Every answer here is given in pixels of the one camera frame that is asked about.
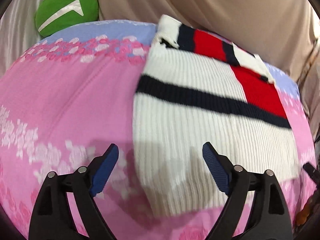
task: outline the folded clothing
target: folded clothing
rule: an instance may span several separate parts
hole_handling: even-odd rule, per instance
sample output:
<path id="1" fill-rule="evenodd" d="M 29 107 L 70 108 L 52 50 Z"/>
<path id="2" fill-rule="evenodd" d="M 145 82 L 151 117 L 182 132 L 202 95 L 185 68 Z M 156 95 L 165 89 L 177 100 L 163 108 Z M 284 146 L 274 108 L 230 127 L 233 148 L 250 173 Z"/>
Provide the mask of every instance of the folded clothing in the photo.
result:
<path id="1" fill-rule="evenodd" d="M 110 143 L 121 149 L 119 160 L 95 203 L 118 240 L 205 239 L 217 221 L 222 207 L 153 217 L 136 176 L 133 97 L 155 33 L 154 24 L 127 20 L 74 25 L 32 46 L 1 78 L 0 123 L 5 126 L 0 133 L 0 141 L 4 142 L 0 143 L 0 202 L 26 238 L 30 214 L 47 173 L 54 170 L 65 174 L 88 165 Z M 267 67 L 276 80 L 295 135 L 299 163 L 315 166 L 310 128 L 296 85 L 280 70 Z M 293 221 L 313 194 L 315 184 L 301 171 L 298 178 L 280 185 Z M 69 197 L 77 230 L 87 235 L 72 194 Z M 244 206 L 236 234 L 246 226 L 250 204 Z"/>
<path id="2" fill-rule="evenodd" d="M 258 57 L 243 50 L 239 57 L 238 49 L 160 20 L 133 111 L 135 167 L 155 216 L 225 203 L 202 159 L 206 141 L 248 171 L 271 169 L 279 182 L 299 174 L 274 79 Z"/>

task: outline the metal screw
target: metal screw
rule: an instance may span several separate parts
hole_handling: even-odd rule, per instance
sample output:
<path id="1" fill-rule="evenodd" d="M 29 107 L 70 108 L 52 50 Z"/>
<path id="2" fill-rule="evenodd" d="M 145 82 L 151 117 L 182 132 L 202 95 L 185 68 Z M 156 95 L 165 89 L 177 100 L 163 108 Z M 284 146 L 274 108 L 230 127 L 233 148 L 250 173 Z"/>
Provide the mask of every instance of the metal screw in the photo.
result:
<path id="1" fill-rule="evenodd" d="M 84 166 L 82 166 L 82 167 L 80 167 L 79 169 L 78 169 L 78 172 L 79 173 L 84 173 L 84 172 L 86 172 L 87 171 L 87 167 L 84 167 Z"/>
<path id="2" fill-rule="evenodd" d="M 274 175 L 272 170 L 266 170 L 266 174 L 269 175 L 269 176 L 273 176 Z"/>
<path id="3" fill-rule="evenodd" d="M 56 173 L 54 171 L 50 171 L 48 173 L 48 178 L 53 178 L 56 175 Z"/>
<path id="4" fill-rule="evenodd" d="M 243 171 L 243 168 L 242 168 L 242 166 L 240 166 L 240 165 L 234 166 L 234 169 L 235 169 L 235 171 L 238 171 L 238 172 Z"/>

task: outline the beige fabric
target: beige fabric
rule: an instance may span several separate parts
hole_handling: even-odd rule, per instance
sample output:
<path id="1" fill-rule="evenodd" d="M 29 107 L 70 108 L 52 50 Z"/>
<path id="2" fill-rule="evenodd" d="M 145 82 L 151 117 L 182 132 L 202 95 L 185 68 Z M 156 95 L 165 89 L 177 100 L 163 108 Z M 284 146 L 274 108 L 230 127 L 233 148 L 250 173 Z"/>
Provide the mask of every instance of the beige fabric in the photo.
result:
<path id="1" fill-rule="evenodd" d="M 320 40 L 315 42 L 311 56 L 298 81 L 301 102 L 309 118 L 313 140 L 320 125 Z"/>
<path id="2" fill-rule="evenodd" d="M 216 32 L 284 70 L 297 81 L 313 44 L 317 19 L 308 0 L 99 0 L 100 19 L 157 23 L 168 14 Z"/>

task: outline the pink floral blanket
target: pink floral blanket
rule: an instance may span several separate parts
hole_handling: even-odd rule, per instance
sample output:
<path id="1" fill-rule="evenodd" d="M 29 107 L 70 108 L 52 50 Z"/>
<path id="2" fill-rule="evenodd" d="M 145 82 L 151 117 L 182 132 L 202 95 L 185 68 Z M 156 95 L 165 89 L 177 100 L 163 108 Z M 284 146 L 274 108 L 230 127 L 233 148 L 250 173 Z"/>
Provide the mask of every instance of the pink floral blanket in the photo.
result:
<path id="1" fill-rule="evenodd" d="M 129 23 L 117 24 L 124 28 Z M 110 25 L 111 35 L 108 26 L 100 26 L 102 31 L 94 37 L 79 38 L 72 29 L 76 27 L 68 29 L 73 37 L 54 34 L 28 49 L 0 79 L 1 205 L 28 237 L 32 208 L 47 173 L 73 172 L 115 143 L 119 160 L 95 201 L 117 239 L 203 240 L 222 207 L 153 218 L 135 173 L 132 145 L 133 96 L 150 42 L 116 32 Z M 299 99 L 281 89 L 278 93 L 300 165 L 307 161 L 315 165 Z M 281 187 L 293 220 L 315 186 L 301 172 Z M 69 201 L 77 229 L 86 235 L 72 194 Z M 250 203 L 236 233 L 244 229 L 249 212 Z"/>

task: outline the green pillow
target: green pillow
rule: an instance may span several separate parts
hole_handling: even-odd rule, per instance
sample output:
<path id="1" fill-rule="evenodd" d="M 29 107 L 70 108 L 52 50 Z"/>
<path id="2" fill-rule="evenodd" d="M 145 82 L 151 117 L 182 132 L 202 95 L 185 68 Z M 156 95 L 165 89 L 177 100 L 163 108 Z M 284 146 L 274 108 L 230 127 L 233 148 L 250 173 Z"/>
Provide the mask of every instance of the green pillow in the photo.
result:
<path id="1" fill-rule="evenodd" d="M 98 20 L 98 0 L 43 0 L 36 13 L 36 28 L 43 37 L 78 23 Z"/>

